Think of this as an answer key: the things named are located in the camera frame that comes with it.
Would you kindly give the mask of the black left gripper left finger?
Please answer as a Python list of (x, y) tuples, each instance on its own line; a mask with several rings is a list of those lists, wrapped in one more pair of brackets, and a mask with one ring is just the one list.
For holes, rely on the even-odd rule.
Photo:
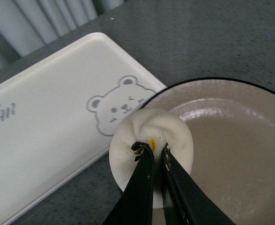
[(123, 195), (107, 216), (104, 225), (152, 224), (155, 159), (147, 143), (135, 142), (131, 149), (139, 153), (137, 166)]

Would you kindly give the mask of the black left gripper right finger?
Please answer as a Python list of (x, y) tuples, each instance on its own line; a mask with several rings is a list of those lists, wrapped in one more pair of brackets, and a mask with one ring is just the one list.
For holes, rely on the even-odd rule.
[(233, 225), (199, 188), (166, 143), (161, 152), (161, 191), (167, 225)]

